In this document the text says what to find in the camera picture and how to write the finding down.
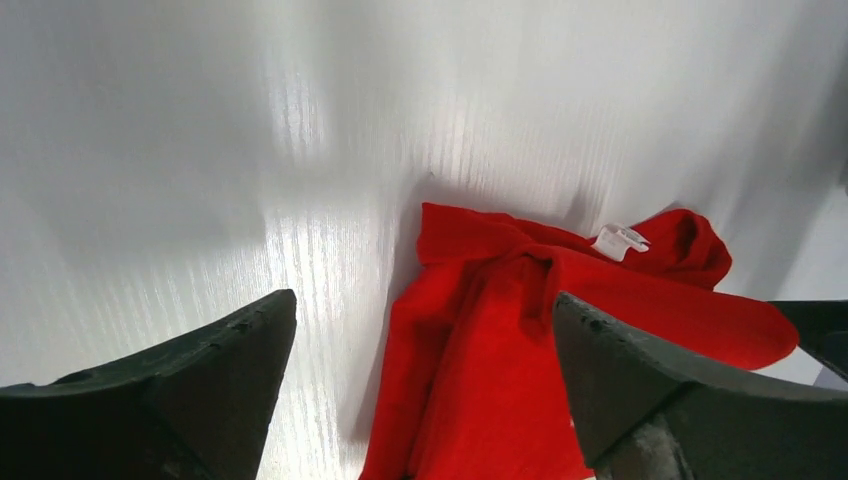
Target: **clothing label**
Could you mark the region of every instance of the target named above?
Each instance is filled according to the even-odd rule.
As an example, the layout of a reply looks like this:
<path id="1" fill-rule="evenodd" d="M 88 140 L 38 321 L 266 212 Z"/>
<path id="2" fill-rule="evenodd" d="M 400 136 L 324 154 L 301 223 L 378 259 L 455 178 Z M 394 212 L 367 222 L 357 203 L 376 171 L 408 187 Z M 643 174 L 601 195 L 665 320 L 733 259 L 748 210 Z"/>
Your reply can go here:
<path id="1" fill-rule="evenodd" d="M 650 242 L 636 230 L 617 223 L 610 223 L 604 225 L 601 232 L 598 233 L 598 238 L 592 244 L 592 248 L 616 262 L 620 262 L 624 260 L 628 248 L 642 253 L 648 251 L 649 245 Z"/>

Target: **red cloth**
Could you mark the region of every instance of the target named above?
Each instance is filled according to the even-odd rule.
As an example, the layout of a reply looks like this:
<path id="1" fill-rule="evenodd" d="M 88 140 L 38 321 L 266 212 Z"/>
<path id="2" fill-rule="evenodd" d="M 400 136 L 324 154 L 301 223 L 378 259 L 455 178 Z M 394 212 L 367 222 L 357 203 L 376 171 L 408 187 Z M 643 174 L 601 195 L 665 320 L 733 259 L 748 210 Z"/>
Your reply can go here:
<path id="1" fill-rule="evenodd" d="M 740 368 L 797 345 L 771 305 L 712 291 L 731 259 L 706 218 L 673 210 L 633 229 L 650 249 L 619 263 L 564 230 L 424 204 L 424 270 L 392 306 L 360 479 L 591 476 L 550 328 L 560 291 Z"/>

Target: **red shirt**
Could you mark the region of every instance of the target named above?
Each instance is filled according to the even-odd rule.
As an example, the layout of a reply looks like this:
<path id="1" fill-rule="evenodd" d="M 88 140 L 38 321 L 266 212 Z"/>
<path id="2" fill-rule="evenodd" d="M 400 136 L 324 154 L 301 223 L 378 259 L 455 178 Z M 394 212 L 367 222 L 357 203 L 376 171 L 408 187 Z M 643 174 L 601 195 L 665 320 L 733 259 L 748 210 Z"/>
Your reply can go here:
<path id="1" fill-rule="evenodd" d="M 712 291 L 731 259 L 707 219 L 673 210 L 633 229 L 649 250 L 615 262 L 564 230 L 424 204 L 424 270 L 392 306 L 361 480 L 591 476 L 551 331 L 560 291 L 740 368 L 797 345 L 771 305 Z"/>

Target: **clothing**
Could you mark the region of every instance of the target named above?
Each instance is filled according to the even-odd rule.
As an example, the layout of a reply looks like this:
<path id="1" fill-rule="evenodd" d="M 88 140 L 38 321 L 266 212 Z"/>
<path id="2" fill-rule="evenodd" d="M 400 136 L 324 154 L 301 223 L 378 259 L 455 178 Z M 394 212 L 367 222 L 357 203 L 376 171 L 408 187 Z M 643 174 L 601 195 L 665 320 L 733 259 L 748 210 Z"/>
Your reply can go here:
<path id="1" fill-rule="evenodd" d="M 424 204 L 424 270 L 392 306 L 361 480 L 591 476 L 551 331 L 560 291 L 739 368 L 797 345 L 771 305 L 712 291 L 731 258 L 706 218 L 678 209 L 633 229 L 648 251 L 615 262 L 561 229 Z"/>

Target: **red fabric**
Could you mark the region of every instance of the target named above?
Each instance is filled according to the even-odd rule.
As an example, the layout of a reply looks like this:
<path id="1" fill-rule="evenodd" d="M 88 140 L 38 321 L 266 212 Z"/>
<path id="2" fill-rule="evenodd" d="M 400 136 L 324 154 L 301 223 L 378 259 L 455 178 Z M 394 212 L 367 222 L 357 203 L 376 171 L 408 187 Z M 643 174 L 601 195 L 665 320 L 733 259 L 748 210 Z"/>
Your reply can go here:
<path id="1" fill-rule="evenodd" d="M 712 291 L 731 259 L 707 219 L 673 210 L 633 228 L 650 249 L 618 263 L 564 230 L 424 204 L 424 270 L 392 306 L 360 479 L 591 476 L 550 328 L 560 291 L 740 368 L 797 345 L 771 305 Z"/>

